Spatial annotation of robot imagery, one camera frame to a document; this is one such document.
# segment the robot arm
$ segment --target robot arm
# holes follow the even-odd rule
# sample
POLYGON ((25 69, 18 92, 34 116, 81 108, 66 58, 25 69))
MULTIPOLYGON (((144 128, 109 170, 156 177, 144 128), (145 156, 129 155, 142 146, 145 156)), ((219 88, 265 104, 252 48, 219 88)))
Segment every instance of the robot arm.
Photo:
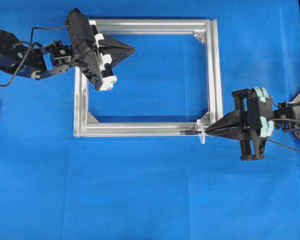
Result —
POLYGON ((266 141, 274 129, 300 134, 300 101, 281 102, 273 111, 273 99, 265 88, 238 90, 232 96, 235 110, 209 126, 205 133, 239 140, 241 160, 263 159, 266 141))
POLYGON ((98 32, 97 23, 91 25, 77 8, 67 15, 64 26, 34 27, 30 43, 19 41, 12 33, 0 29, 0 70, 12 74, 12 79, 17 75, 40 80, 79 67, 97 91, 111 90, 117 81, 112 68, 134 52, 135 48, 98 32), (38 42, 32 43, 34 29, 61 28, 67 28, 71 46, 63 45, 61 41, 54 41, 45 47, 38 42), (46 54, 50 54, 52 69, 47 69, 43 57, 46 54))

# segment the blue tabletop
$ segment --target blue tabletop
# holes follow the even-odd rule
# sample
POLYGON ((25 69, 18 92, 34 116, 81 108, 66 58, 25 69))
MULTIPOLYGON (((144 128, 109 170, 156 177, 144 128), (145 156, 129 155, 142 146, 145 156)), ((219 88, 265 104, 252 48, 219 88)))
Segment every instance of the blue tabletop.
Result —
MULTIPOLYGON (((0 1, 0 29, 87 16, 217 19, 223 110, 232 91, 300 91, 296 0, 0 1)), ((117 36, 136 53, 113 70, 113 91, 90 86, 100 121, 193 121, 207 110, 205 56, 191 36, 117 36)), ((70 44, 66 30, 35 40, 70 44)), ((0 83, 10 76, 0 72, 0 83)), ((300 153, 267 143, 242 162, 236 141, 208 137, 73 137, 74 70, 0 88, 0 240, 300 239, 300 153)), ((290 134, 273 140, 300 149, 290 134)))

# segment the rectangular metal frame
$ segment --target rectangular metal frame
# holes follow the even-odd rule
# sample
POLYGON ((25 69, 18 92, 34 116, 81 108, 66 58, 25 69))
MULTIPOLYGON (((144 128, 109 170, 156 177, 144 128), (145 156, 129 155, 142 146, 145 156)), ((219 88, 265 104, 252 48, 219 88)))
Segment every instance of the rectangular metal frame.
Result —
POLYGON ((223 116, 218 24, 208 19, 90 19, 104 34, 193 35, 205 45, 208 112, 196 122, 100 123, 89 112, 87 78, 77 67, 74 87, 74 130, 77 137, 185 136, 199 131, 205 143, 205 128, 223 116))

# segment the wire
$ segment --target wire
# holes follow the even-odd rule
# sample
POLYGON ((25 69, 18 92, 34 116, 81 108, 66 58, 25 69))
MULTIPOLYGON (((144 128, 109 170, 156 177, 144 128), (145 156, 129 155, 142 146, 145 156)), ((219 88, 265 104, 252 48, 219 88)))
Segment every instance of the wire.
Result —
POLYGON ((19 70, 21 69, 21 67, 23 66, 23 64, 25 63, 25 60, 27 59, 27 56, 29 55, 29 52, 31 51, 31 49, 34 47, 34 44, 36 43, 32 43, 33 42, 33 39, 34 39, 34 32, 35 30, 47 30, 47 31, 56 31, 56 30, 60 30, 60 29, 64 29, 64 28, 67 28, 69 27, 70 25, 62 25, 62 26, 58 26, 58 27, 38 27, 38 26, 34 26, 32 29, 31 29, 31 36, 30 36, 30 42, 26 43, 24 41, 24 43, 28 44, 29 47, 27 48, 19 66, 16 68, 16 70, 14 71, 12 77, 10 78, 10 80, 5 83, 5 84, 0 84, 0 87, 7 87, 9 86, 13 80, 15 79, 15 76, 17 75, 17 73, 19 72, 19 70))
MULTIPOLYGON (((29 45, 30 46, 30 43, 28 42, 28 41, 19 41, 19 42, 17 42, 17 43, 14 43, 14 44, 12 44, 12 47, 14 48, 14 47, 16 47, 16 46, 19 46, 19 45, 22 45, 22 44, 27 44, 27 45, 29 45)), ((39 48, 42 48, 43 47, 43 45, 40 43, 40 42, 34 42, 32 45, 36 45, 36 46, 38 46, 39 48)))
POLYGON ((285 144, 282 144, 282 143, 279 143, 279 142, 276 142, 276 141, 273 141, 273 140, 269 140, 268 138, 266 139, 267 142, 270 142, 270 143, 273 143, 273 144, 277 144, 283 148, 286 148, 286 149, 290 149, 290 150, 293 150, 293 151, 296 151, 298 153, 300 153, 300 150, 299 149, 296 149, 294 147, 291 147, 291 146, 288 146, 288 145, 285 145, 285 144))
POLYGON ((272 97, 271 97, 271 102, 272 102, 273 106, 275 106, 277 109, 279 108, 279 107, 275 104, 274 99, 273 99, 272 97))
POLYGON ((300 123, 300 120, 292 119, 292 118, 271 118, 270 120, 273 120, 273 121, 283 121, 283 122, 296 122, 296 123, 300 123))

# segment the blue fabric background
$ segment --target blue fabric background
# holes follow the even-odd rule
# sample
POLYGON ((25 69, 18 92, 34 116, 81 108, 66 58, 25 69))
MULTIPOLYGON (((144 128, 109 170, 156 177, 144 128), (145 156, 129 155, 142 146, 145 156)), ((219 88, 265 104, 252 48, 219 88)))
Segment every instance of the blue fabric background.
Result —
MULTIPOLYGON (((78 7, 99 17, 218 19, 224 112, 231 92, 300 91, 296 0, 0 1, 0 29, 20 40, 78 7)), ((111 92, 90 91, 102 121, 192 121, 205 112, 205 57, 190 36, 119 36, 137 48, 111 92)), ((36 32, 70 43, 65 30, 36 32)), ((0 82, 10 76, 0 72, 0 82)), ((0 240, 300 239, 300 154, 209 137, 74 138, 74 71, 0 88, 0 240)), ((289 134, 273 138, 300 148, 289 134)))

